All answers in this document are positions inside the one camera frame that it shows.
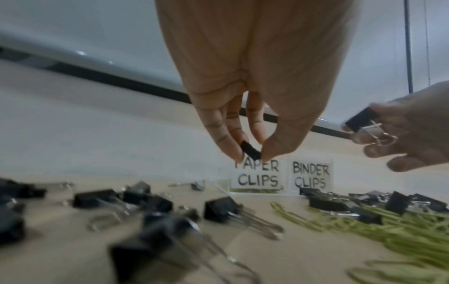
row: paper clips sign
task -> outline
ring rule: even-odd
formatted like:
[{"label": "paper clips sign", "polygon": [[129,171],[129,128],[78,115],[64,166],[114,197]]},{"label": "paper clips sign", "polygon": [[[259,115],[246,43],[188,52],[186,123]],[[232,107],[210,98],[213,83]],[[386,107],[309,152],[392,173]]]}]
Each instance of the paper clips sign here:
[{"label": "paper clips sign", "polygon": [[245,156],[242,164],[234,163],[231,173],[233,189],[281,189],[279,160],[262,163]]},{"label": "paper clips sign", "polygon": [[317,162],[290,159],[289,189],[313,188],[327,192],[333,190],[333,165],[331,162]]}]

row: human hand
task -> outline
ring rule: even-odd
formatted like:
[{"label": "human hand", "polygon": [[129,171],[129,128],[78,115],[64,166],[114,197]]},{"label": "human hand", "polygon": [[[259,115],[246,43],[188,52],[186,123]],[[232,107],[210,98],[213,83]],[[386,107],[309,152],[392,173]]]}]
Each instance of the human hand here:
[{"label": "human hand", "polygon": [[[243,160],[239,111],[266,162],[296,150],[326,107],[355,27],[354,0],[157,0],[165,42],[217,146]],[[278,114],[263,125],[265,102]]]},{"label": "human hand", "polygon": [[[449,162],[449,81],[369,107],[380,116],[377,122],[382,123],[385,132],[398,140],[390,146],[367,145],[363,149],[365,155],[378,158],[404,154],[387,163],[395,172]],[[381,134],[376,129],[372,133]],[[357,144],[374,142],[365,131],[353,133],[351,139]]]}]

